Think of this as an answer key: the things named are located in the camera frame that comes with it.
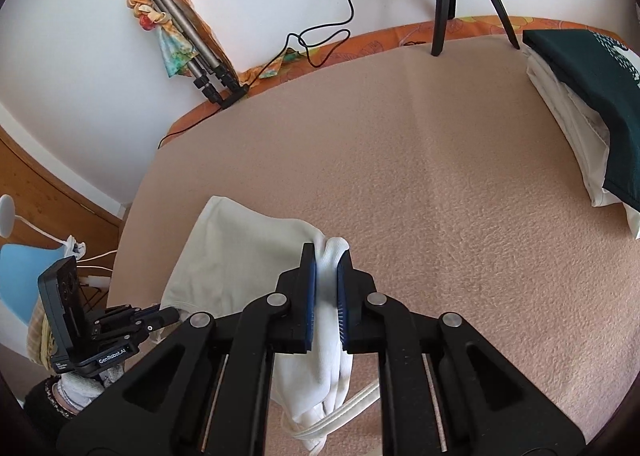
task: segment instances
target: green fabric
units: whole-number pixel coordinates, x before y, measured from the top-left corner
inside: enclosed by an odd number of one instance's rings
[[[640,73],[628,48],[591,30],[525,30],[537,52],[609,128],[603,188],[640,211]]]

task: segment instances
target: blue chair backrest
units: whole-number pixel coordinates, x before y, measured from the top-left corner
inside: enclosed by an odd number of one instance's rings
[[[48,250],[9,243],[0,249],[0,299],[25,324],[38,300],[38,277],[64,255],[64,245]]]

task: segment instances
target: beige blanket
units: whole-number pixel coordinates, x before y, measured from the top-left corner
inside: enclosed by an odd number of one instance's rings
[[[160,301],[211,195],[303,219],[412,310],[461,313],[587,439],[640,369],[640,243],[591,208],[521,53],[499,36],[399,48],[244,100],[158,151],[130,211],[110,303]],[[351,392],[376,374],[356,357]],[[324,454],[380,442],[378,406]],[[304,454],[268,427],[270,455]]]

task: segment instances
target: orange bedsheet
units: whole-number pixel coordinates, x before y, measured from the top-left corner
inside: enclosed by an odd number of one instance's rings
[[[590,29],[601,34],[606,34],[614,39],[620,38],[613,32],[608,30],[596,29],[583,24],[564,22],[559,20],[548,20],[545,18],[529,18],[520,16],[511,16],[511,23],[517,34],[521,34],[523,30],[540,30],[540,29]],[[446,40],[458,40],[462,38],[472,38],[475,36],[486,36],[488,34],[504,34],[504,29],[500,24],[498,16],[475,16],[470,18],[456,18],[447,22]],[[423,43],[431,43],[433,39],[433,22],[424,22],[411,25],[403,25],[401,27],[392,27],[385,30],[377,30],[354,36],[343,45],[339,46],[332,56],[322,65],[327,68],[332,64],[339,62],[351,61],[351,59],[363,58],[371,56],[385,50],[398,48],[399,46],[418,45]],[[324,58],[324,54],[334,46],[333,43],[316,48],[312,51],[312,56],[319,62],[320,58]],[[444,52],[446,53],[447,43],[445,42]],[[284,61],[278,74],[274,77],[260,79],[248,93],[251,97],[261,93],[269,88],[273,88],[278,84],[301,77],[309,72],[314,71],[306,57],[296,57],[292,61]],[[196,106],[193,110],[180,117],[169,129],[167,136],[162,141],[162,146],[169,143],[180,135],[182,131],[194,126],[204,118],[218,112],[219,108],[205,101]]]

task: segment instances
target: white wall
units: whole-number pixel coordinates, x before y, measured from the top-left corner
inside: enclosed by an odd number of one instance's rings
[[[240,70],[270,59],[289,30],[348,15],[346,0],[193,1]],[[434,0],[353,1],[354,34],[433,18]],[[503,2],[514,15],[573,20],[638,43],[632,0]],[[458,15],[493,12],[488,0],[458,0]],[[159,58],[125,0],[7,0],[0,11],[0,103],[112,201],[133,199],[158,140],[203,100],[189,79],[167,79]]]

